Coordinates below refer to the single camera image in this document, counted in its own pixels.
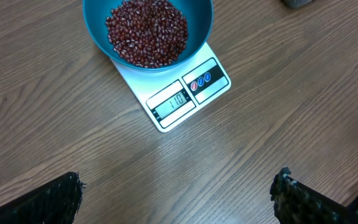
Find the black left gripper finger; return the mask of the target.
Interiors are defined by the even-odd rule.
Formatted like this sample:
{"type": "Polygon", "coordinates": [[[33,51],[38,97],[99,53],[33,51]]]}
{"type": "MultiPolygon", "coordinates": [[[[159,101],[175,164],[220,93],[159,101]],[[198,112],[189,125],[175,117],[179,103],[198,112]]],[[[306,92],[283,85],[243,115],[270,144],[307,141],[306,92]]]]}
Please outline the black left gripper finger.
{"type": "Polygon", "coordinates": [[[0,224],[71,224],[82,203],[85,185],[78,173],[67,172],[0,206],[0,224]]]}

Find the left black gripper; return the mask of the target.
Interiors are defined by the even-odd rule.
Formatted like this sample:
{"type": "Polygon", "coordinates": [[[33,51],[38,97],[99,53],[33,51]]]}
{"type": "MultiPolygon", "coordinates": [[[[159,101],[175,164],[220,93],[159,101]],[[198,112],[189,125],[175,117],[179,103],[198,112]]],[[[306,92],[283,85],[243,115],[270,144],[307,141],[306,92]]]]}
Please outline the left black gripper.
{"type": "Polygon", "coordinates": [[[270,187],[275,217],[281,224],[356,224],[358,196],[343,206],[290,177],[280,169],[270,187]]]}

